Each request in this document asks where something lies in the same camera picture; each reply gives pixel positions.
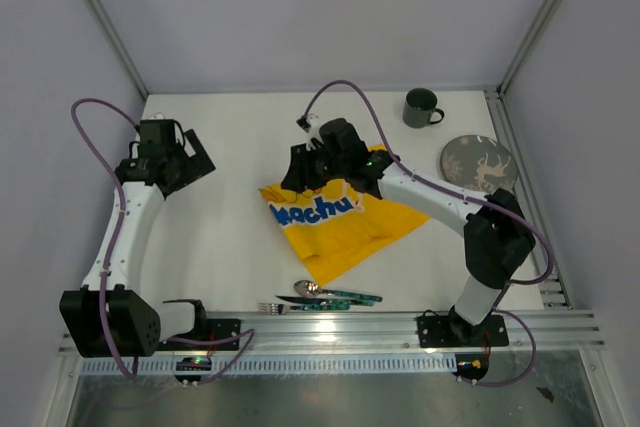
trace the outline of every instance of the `knife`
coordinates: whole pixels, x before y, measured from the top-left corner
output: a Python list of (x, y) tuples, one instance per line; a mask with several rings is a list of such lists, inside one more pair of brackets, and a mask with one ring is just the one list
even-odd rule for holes
[(291, 297), (287, 295), (276, 295), (280, 300), (293, 304), (303, 305), (364, 305), (371, 307), (375, 304), (373, 300), (353, 300), (353, 299), (306, 299), (304, 297)]

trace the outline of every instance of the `tabletop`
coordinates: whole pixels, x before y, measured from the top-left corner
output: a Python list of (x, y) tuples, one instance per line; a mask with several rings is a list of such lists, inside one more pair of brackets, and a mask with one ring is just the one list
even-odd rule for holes
[[(446, 117), (412, 129), (402, 122), (403, 92), (369, 98), (394, 151), (423, 172), (438, 175), (442, 148), (474, 134), (495, 138), (481, 91), (436, 92)], [(215, 172), (170, 196), (151, 233), (142, 268), (142, 294), (153, 305), (194, 298), (207, 310), (255, 311), (257, 302), (296, 295), (293, 283), (311, 279), (258, 189), (282, 180), (290, 147), (306, 141), (296, 125), (313, 93), (152, 95), (143, 118), (162, 113), (194, 129)], [(362, 100), (352, 92), (323, 94), (313, 112), (322, 121), (344, 117), (360, 137), (380, 137)], [(448, 310), (468, 276), (460, 236), (431, 219), (327, 285), (384, 297), (354, 310)], [(516, 278), (535, 276), (531, 259)], [(537, 286), (514, 286), (501, 307), (543, 307)]]

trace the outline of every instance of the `yellow cloth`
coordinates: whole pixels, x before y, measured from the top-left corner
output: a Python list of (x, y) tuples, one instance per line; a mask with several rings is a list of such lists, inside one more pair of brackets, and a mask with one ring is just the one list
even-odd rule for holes
[(360, 194), (343, 180), (304, 194), (282, 190), (279, 183), (261, 188), (260, 193), (320, 285), (429, 219), (404, 204)]

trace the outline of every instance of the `cup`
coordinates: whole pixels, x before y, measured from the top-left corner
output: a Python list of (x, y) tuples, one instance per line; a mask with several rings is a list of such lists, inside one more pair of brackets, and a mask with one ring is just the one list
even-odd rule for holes
[[(432, 91), (422, 88), (412, 89), (405, 99), (402, 120), (414, 129), (439, 124), (444, 119), (444, 112), (436, 108), (436, 105), (438, 105), (438, 98)], [(440, 118), (434, 120), (435, 113), (438, 113)]]

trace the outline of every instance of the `fork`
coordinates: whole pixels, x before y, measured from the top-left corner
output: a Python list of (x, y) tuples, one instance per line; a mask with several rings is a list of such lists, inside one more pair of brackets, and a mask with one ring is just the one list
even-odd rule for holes
[(349, 304), (324, 304), (324, 305), (285, 305), (285, 304), (258, 304), (258, 312), (271, 315), (284, 315), (289, 312), (318, 311), (318, 310), (349, 310)]

